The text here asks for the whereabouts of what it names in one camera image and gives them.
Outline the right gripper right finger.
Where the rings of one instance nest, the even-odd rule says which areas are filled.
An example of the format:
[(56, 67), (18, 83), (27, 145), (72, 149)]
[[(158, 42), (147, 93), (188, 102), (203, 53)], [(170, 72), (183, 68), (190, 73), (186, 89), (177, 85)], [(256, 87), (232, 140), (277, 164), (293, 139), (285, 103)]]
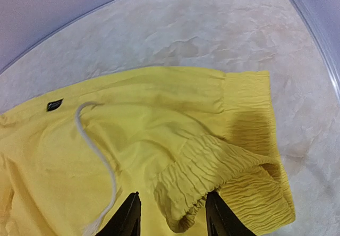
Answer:
[(207, 194), (205, 208), (209, 236), (255, 236), (217, 192)]

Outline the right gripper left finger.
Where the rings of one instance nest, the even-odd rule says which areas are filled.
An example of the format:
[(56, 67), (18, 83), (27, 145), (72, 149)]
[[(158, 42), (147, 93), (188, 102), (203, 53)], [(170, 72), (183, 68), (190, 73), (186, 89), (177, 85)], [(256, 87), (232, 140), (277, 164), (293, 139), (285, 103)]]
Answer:
[(140, 236), (141, 200), (138, 192), (125, 199), (109, 222), (96, 236)]

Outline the yellow shorts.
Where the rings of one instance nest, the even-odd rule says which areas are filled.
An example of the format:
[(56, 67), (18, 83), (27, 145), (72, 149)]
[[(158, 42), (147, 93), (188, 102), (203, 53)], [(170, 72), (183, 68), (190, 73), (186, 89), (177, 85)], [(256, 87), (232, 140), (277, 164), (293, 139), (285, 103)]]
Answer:
[(142, 235), (205, 235), (212, 191), (256, 235), (294, 222), (269, 73), (147, 67), (1, 115), (1, 235), (94, 235), (135, 191)]

